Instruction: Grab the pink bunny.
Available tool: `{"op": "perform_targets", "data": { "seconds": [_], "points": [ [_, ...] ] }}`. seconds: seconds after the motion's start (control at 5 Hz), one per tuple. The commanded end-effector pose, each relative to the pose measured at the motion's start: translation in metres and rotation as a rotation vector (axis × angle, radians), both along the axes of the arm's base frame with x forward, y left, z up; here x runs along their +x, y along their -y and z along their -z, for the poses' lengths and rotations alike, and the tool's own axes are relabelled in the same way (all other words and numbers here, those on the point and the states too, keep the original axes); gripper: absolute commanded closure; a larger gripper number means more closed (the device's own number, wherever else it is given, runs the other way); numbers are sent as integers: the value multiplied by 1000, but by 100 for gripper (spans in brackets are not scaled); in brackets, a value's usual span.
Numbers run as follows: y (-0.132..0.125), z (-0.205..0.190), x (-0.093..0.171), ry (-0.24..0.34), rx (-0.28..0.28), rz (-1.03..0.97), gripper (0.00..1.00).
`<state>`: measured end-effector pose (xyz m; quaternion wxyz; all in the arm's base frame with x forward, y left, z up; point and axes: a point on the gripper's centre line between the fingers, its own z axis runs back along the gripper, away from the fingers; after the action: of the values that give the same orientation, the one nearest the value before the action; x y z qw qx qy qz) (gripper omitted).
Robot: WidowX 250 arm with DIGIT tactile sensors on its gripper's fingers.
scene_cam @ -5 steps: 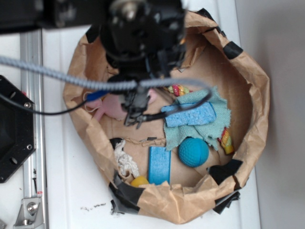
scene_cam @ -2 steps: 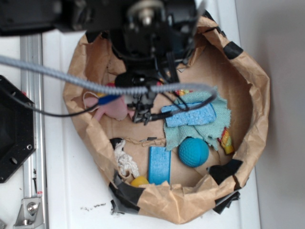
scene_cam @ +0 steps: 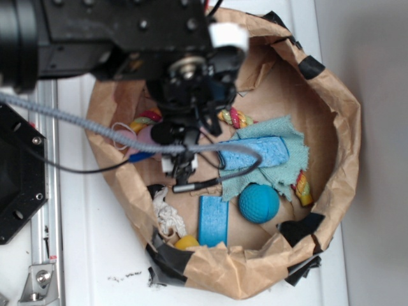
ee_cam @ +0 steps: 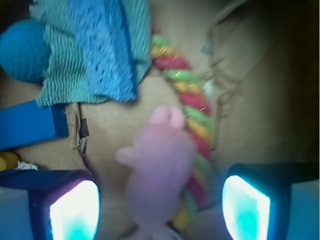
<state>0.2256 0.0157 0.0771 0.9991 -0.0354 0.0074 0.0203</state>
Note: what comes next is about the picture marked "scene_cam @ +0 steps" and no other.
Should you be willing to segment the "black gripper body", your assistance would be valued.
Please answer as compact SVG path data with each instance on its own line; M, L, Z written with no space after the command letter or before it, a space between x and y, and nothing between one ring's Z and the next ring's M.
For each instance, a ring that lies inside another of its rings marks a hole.
M153 72L146 85L161 111L162 121L150 134L160 145L196 145L200 130L221 134L217 114L237 94L235 81L245 52L216 48L210 55L156 52L149 56Z

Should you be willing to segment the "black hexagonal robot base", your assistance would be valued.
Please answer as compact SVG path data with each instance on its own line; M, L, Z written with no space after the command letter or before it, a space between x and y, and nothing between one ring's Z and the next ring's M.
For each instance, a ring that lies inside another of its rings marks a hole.
M45 137L1 105L1 245L9 243L47 201Z

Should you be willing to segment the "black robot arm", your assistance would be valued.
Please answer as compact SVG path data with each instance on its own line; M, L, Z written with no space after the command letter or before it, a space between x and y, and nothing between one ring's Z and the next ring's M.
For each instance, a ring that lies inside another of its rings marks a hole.
M162 114L161 145L190 147L201 128L221 132L249 50L238 24L217 22L204 1L2 1L1 85L29 92L39 80L90 73L144 80Z

